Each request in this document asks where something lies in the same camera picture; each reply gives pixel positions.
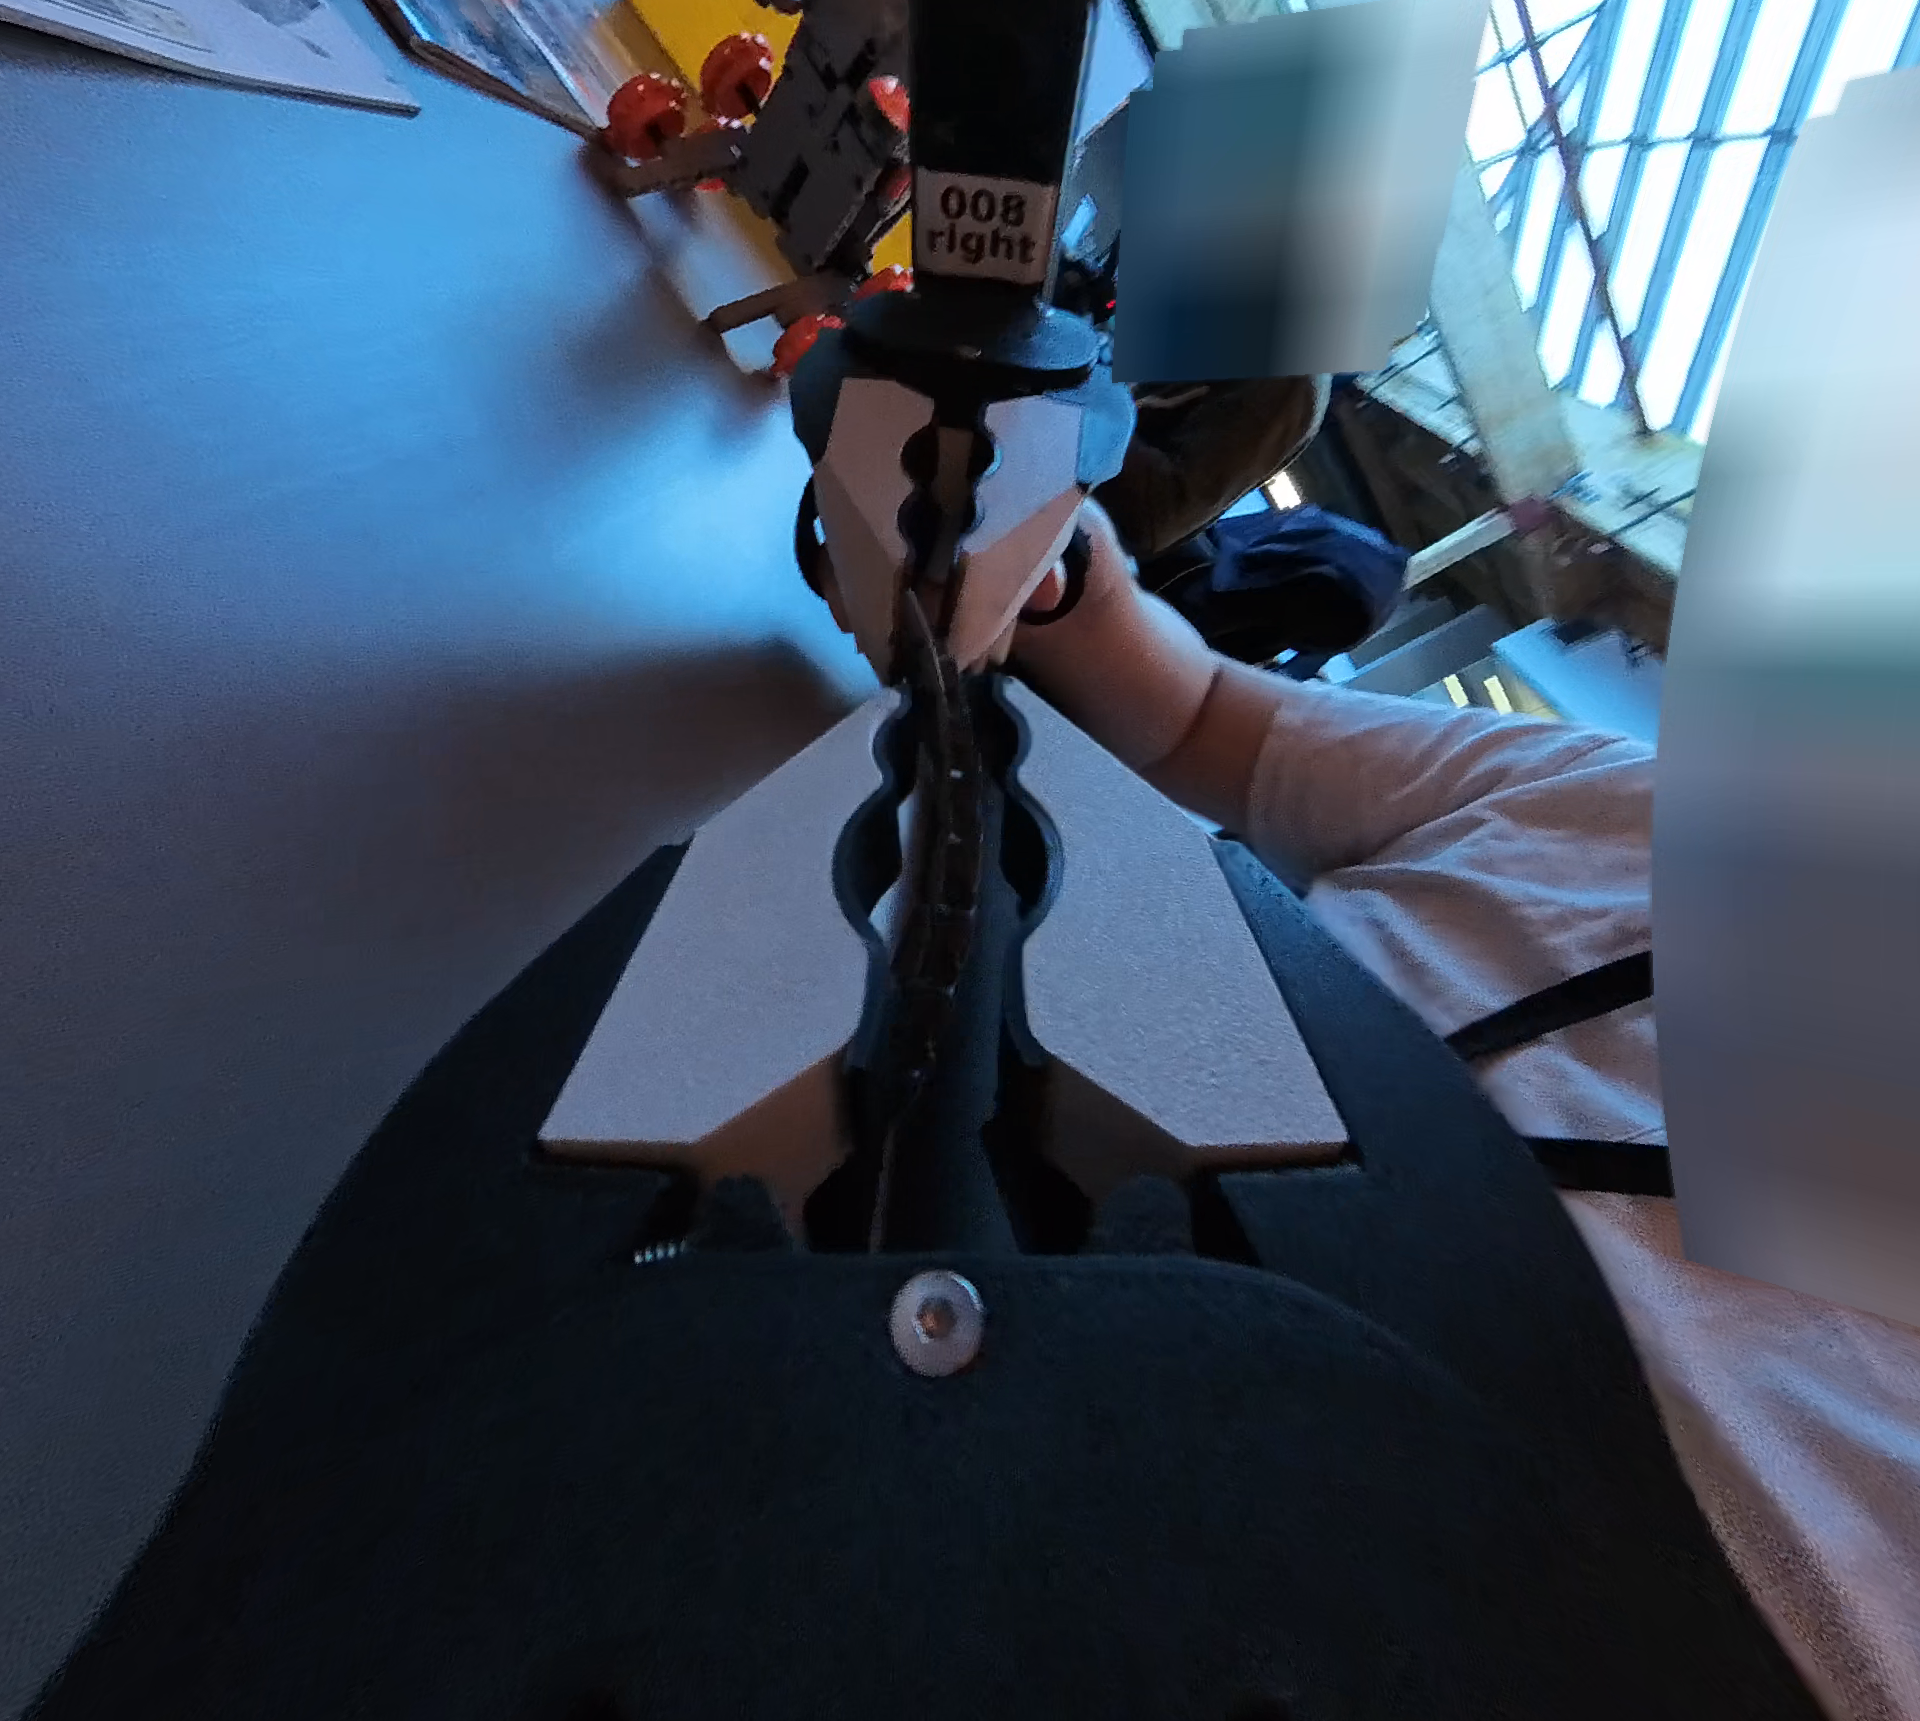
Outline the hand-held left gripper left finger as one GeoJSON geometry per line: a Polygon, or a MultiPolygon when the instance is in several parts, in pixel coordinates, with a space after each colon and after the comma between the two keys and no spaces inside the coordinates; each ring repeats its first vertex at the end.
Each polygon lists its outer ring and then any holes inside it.
{"type": "Polygon", "coordinates": [[[842,1058],[869,941],[834,884],[837,845],[882,788],[882,690],[716,813],[540,1127],[547,1154],[763,1181],[793,1234],[849,1154],[842,1058]]]}

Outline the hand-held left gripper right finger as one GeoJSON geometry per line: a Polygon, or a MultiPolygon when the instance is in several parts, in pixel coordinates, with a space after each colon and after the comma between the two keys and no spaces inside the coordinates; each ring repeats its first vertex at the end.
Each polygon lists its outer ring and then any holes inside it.
{"type": "Polygon", "coordinates": [[[1347,1127],[1208,832],[1026,685],[1004,700],[1052,845],[1020,948],[1045,1154],[1082,1190],[1339,1158],[1347,1127]]]}

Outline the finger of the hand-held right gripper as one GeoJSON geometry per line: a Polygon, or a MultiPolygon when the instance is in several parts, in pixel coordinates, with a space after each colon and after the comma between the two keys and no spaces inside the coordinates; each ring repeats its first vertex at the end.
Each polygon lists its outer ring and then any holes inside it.
{"type": "Polygon", "coordinates": [[[896,670],[911,546],[900,512],[920,490],[908,444],[935,429],[935,400],[889,377],[846,377],[837,391],[814,496],[844,626],[877,679],[896,670]]]}
{"type": "Polygon", "coordinates": [[[985,435],[995,465],[972,486],[972,519],[954,559],[949,652],[978,672],[1011,636],[1075,532],[1085,490],[1079,483],[1082,409],[1052,396],[987,405],[985,435]]]}

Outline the person's right forearm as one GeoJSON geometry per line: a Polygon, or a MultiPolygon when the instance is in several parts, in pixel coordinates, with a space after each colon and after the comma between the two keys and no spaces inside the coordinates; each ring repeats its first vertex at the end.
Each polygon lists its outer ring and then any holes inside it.
{"type": "Polygon", "coordinates": [[[1257,845],[1269,738],[1299,686],[1199,641],[1133,643],[1056,690],[1077,726],[1182,811],[1257,845]]]}

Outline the grey desk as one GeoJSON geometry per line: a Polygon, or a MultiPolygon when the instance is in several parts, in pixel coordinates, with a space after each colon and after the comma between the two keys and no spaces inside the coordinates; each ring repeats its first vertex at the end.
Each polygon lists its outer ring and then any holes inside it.
{"type": "Polygon", "coordinates": [[[4,29],[4,1716],[429,1058],[865,690],[579,141],[4,29]]]}

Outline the person's right hand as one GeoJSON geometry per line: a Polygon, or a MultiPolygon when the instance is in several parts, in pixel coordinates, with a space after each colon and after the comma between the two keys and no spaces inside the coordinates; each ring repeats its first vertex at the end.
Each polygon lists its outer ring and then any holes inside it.
{"type": "Polygon", "coordinates": [[[1144,595],[1111,517],[1082,504],[1091,559],[1070,612],[1023,623],[1011,669],[1130,767],[1169,758],[1189,734],[1218,659],[1175,611],[1144,595]]]}

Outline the grey orange toy robot chassis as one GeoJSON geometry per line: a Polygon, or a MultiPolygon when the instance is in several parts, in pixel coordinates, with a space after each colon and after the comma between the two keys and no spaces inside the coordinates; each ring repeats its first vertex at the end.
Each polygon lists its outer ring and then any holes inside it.
{"type": "Polygon", "coordinates": [[[911,268],[874,261],[908,207],[908,0],[755,0],[794,14],[783,62],[763,32],[722,33],[698,87],[654,71],[625,79],[596,133],[594,165],[627,196],[716,187],[774,234],[788,277],[708,312],[725,331],[774,317],[785,377],[846,303],[902,289],[911,268]]]}

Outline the dark blue bag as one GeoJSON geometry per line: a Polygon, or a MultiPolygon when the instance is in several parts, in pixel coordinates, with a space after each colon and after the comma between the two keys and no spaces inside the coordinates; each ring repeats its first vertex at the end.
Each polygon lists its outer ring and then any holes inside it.
{"type": "Polygon", "coordinates": [[[1306,679],[1393,616],[1409,556],[1339,512],[1264,509],[1215,521],[1144,561],[1138,581],[1215,652],[1306,679]]]}

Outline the thin red rod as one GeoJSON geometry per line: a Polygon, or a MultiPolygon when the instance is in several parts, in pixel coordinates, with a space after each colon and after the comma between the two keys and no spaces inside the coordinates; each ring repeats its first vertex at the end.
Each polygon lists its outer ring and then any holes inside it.
{"type": "Polygon", "coordinates": [[[1542,39],[1541,39],[1539,27],[1534,25],[1528,0],[1513,0],[1513,2],[1515,2],[1517,16],[1520,17],[1518,25],[1520,25],[1520,39],[1524,48],[1522,51],[1533,67],[1534,79],[1539,84],[1539,92],[1542,96],[1542,118],[1549,124],[1549,138],[1552,140],[1550,146],[1557,154],[1561,183],[1565,192],[1562,198],[1570,207],[1573,219],[1579,226],[1580,237],[1589,251],[1589,260],[1592,268],[1595,301],[1600,305],[1602,319],[1608,331],[1614,335],[1613,339],[1616,344],[1616,352],[1623,368],[1621,386],[1627,391],[1627,405],[1628,405],[1628,410],[1632,412],[1637,430],[1641,435],[1652,435],[1655,430],[1649,423],[1649,415],[1642,397],[1639,363],[1635,360],[1630,337],[1621,323],[1621,316],[1618,316],[1618,307],[1613,292],[1613,277],[1611,277],[1613,271],[1608,270],[1611,261],[1602,248],[1602,241],[1596,235],[1596,228],[1592,223],[1592,218],[1586,205],[1586,196],[1583,185],[1584,149],[1576,140],[1570,138],[1569,127],[1565,125],[1565,118],[1562,118],[1565,114],[1561,110],[1562,105],[1559,104],[1559,96],[1552,87],[1554,81],[1550,79],[1550,74],[1547,67],[1542,39]]]}

